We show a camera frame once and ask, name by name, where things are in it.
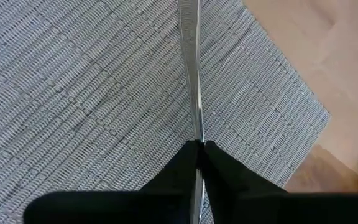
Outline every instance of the textured fabric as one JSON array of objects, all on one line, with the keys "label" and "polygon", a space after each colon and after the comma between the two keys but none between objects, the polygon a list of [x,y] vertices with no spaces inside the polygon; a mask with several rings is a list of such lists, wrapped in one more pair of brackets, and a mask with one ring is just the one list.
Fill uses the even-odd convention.
[{"label": "textured fabric", "polygon": [[[202,9],[206,139],[283,186],[329,113],[240,0]],[[0,223],[50,191],[139,189],[193,138],[177,19],[176,0],[0,0]]]}]

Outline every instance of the wooden floor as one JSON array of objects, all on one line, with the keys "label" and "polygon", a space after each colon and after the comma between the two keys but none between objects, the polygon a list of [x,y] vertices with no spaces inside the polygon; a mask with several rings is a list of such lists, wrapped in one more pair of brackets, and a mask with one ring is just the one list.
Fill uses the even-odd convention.
[{"label": "wooden floor", "polygon": [[243,1],[332,115],[285,188],[358,191],[358,0]]}]

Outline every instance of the metal blade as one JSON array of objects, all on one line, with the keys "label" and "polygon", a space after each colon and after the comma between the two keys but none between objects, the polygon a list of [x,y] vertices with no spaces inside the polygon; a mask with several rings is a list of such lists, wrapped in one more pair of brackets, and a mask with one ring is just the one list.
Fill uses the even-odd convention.
[{"label": "metal blade", "polygon": [[[183,61],[190,96],[190,110],[193,120],[195,139],[204,143],[203,107],[201,104],[200,85],[200,17],[201,0],[178,0],[179,30]],[[201,220],[204,202],[205,184],[199,169],[191,196],[190,223],[198,224]]]}]

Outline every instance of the woven placemat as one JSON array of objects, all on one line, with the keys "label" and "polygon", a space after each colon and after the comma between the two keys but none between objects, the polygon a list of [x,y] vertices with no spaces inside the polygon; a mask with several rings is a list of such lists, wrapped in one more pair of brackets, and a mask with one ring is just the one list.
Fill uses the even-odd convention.
[{"label": "woven placemat", "polygon": [[[329,113],[240,0],[202,9],[206,139],[283,186]],[[193,138],[177,21],[176,0],[0,0],[0,223],[139,189]]]}]

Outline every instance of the gray woven mat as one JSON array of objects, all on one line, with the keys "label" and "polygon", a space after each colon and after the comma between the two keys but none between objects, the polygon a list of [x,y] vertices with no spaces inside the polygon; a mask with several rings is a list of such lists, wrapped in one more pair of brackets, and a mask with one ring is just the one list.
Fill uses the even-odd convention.
[{"label": "gray woven mat", "polygon": [[[206,139],[283,186],[329,113],[240,0],[204,0],[201,32]],[[0,0],[0,222],[139,189],[192,139],[189,108],[176,0]]]}]

